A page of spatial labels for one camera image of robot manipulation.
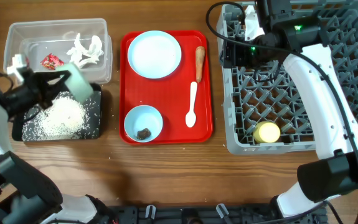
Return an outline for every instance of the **wooden table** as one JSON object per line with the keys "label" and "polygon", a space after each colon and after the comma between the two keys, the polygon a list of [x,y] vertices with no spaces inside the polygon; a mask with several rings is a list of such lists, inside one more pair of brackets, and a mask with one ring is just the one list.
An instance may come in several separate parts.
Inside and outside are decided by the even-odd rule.
{"label": "wooden table", "polygon": [[[16,154],[48,175],[62,193],[90,194],[108,205],[269,202],[296,182],[299,165],[317,160],[313,151],[276,156],[235,156],[228,152],[217,38],[205,24],[206,10],[215,1],[20,2],[24,1],[28,3],[0,3],[0,70],[13,22],[101,17],[107,21],[113,41],[113,74],[111,82],[102,86],[107,94],[99,139],[26,144],[12,141]],[[213,12],[212,24],[217,23],[219,13],[220,9]],[[136,30],[176,29],[197,29],[208,38],[214,133],[202,144],[129,146],[118,135],[120,41]],[[333,204],[346,223],[353,222],[358,191],[333,200]]]}

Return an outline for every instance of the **green indicator light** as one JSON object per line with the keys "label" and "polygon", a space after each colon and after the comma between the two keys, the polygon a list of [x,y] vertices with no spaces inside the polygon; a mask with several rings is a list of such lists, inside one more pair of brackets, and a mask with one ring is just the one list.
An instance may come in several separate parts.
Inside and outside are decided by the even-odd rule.
{"label": "green indicator light", "polygon": [[301,30],[301,29],[302,29],[302,25],[295,26],[295,30]]}

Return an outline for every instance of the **red wrapper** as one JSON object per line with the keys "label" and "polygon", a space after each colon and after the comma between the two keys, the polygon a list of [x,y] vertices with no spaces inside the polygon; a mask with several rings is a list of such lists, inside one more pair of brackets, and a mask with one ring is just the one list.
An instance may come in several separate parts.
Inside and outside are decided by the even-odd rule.
{"label": "red wrapper", "polygon": [[48,56],[46,56],[46,58],[43,59],[40,63],[49,70],[55,70],[57,66],[64,64],[63,61],[61,61],[57,56],[53,54],[49,54]]}

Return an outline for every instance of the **transparent container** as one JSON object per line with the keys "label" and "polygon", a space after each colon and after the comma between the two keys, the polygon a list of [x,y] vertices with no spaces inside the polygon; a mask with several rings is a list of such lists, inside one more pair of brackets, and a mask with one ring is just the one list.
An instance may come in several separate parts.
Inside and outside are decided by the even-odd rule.
{"label": "transparent container", "polygon": [[50,53],[68,63],[68,50],[80,33],[80,43],[88,49],[92,36],[103,42],[104,54],[97,64],[86,64],[83,75],[89,82],[108,83],[111,80],[112,44],[104,19],[67,19],[57,21],[17,22],[10,26],[4,49],[3,69],[11,64],[15,54],[25,54],[35,72],[48,71],[40,62]]}

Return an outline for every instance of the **gray dish rack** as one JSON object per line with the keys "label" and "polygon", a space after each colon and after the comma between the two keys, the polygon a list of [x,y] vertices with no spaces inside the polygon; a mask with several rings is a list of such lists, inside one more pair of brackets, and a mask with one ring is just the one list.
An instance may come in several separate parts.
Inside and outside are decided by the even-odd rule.
{"label": "gray dish rack", "polygon": [[[240,2],[243,7],[253,2]],[[291,1],[301,16],[318,16],[327,26],[335,71],[358,121],[358,0]],[[238,23],[240,9],[224,5],[217,31],[226,37],[245,37]],[[223,40],[218,38],[219,52]],[[257,73],[258,80],[272,78],[278,62]],[[224,121],[227,149],[232,154],[281,154],[314,150],[313,130],[302,100],[285,68],[270,82],[255,82],[253,70],[223,68]],[[258,144],[252,134],[260,121],[273,121],[281,129],[275,143]]]}

